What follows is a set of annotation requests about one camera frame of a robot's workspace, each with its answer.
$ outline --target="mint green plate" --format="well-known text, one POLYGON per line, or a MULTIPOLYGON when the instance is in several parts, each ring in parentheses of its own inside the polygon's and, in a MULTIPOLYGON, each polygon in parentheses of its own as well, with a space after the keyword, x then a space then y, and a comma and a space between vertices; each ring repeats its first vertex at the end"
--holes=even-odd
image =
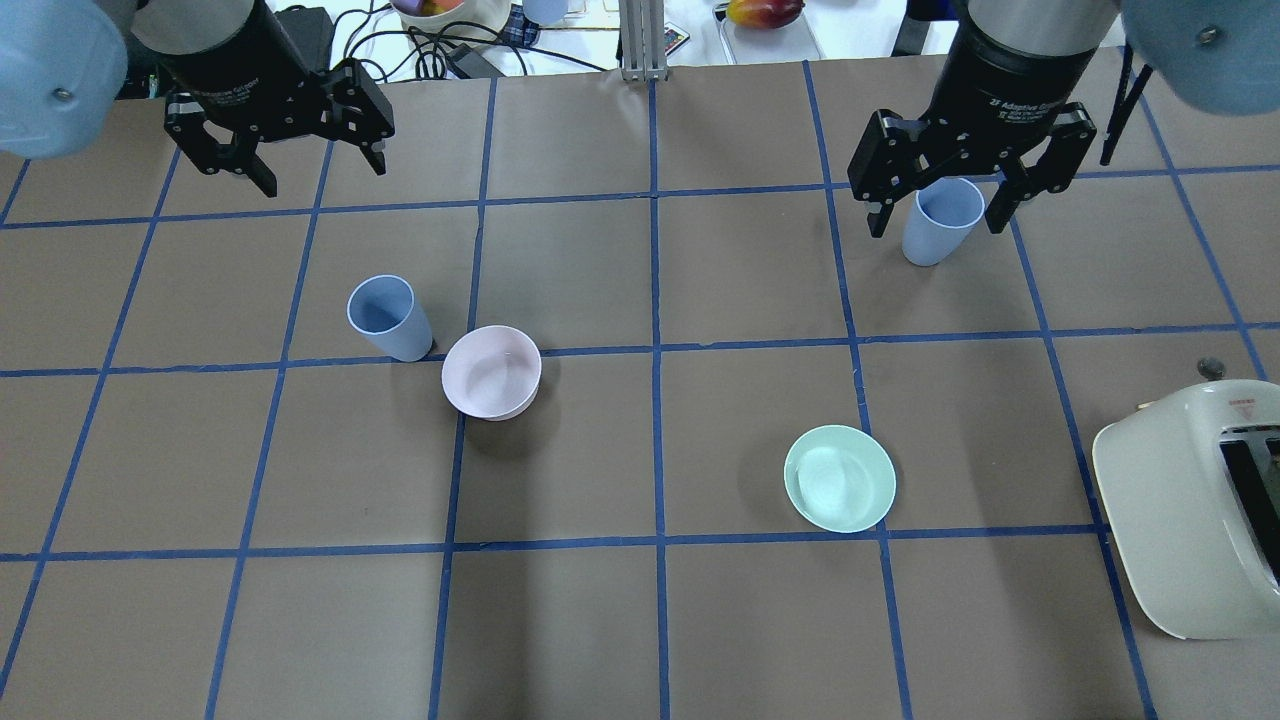
POLYGON ((814 428, 791 446, 782 468, 791 505, 814 525, 856 533, 893 505, 897 473, 869 434, 847 425, 814 428))

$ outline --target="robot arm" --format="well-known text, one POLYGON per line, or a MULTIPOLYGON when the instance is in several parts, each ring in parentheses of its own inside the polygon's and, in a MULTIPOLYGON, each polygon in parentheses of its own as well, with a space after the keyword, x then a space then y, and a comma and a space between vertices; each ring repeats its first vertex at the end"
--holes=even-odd
POLYGON ((0 15, 14 22, 0 44, 0 149, 47 158, 92 142, 123 85, 132 31, 179 86, 164 127, 201 172, 246 176, 274 197, 257 145, 303 135, 356 145, 387 172, 390 102, 358 61, 316 67, 328 63, 332 24, 324 59, 308 61, 265 0, 0 0, 0 15))
MULTIPOLYGON (((849 164, 854 196, 881 237, 893 204, 947 176, 1005 179, 987 209, 1000 232, 1020 202, 1070 186, 1097 127, 1071 91, 1119 13, 1116 0, 970 0, 929 108, 906 120, 877 110, 849 164), (1033 167, 1023 155, 1048 138, 1033 167)), ((1129 41, 1201 109, 1280 106, 1280 4, 1125 0, 1129 41)))

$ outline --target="small bowl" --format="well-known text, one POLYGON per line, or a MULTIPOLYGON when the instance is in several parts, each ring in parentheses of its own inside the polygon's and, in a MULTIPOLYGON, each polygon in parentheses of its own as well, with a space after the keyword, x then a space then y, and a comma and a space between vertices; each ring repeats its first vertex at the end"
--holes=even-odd
POLYGON ((507 325, 488 325, 462 336, 440 369, 449 404, 481 420, 509 420, 524 413, 538 395, 541 377, 538 346, 507 325))
POLYGON ((814 428, 791 446, 782 469, 787 497, 814 525, 856 533, 888 515, 897 473, 869 434, 847 425, 814 428))

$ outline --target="metal bracket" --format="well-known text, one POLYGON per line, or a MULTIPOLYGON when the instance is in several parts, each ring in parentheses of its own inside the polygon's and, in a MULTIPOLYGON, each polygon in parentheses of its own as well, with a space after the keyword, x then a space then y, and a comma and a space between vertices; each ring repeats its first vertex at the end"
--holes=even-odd
POLYGON ((621 0, 622 79, 667 79, 663 0, 621 0))

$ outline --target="red apple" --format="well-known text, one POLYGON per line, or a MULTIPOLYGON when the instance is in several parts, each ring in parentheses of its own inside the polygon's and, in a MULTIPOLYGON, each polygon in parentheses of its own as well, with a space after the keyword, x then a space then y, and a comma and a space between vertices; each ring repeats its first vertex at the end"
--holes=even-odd
POLYGON ((776 29, 800 17, 804 0, 730 0, 726 14, 742 27, 776 29))

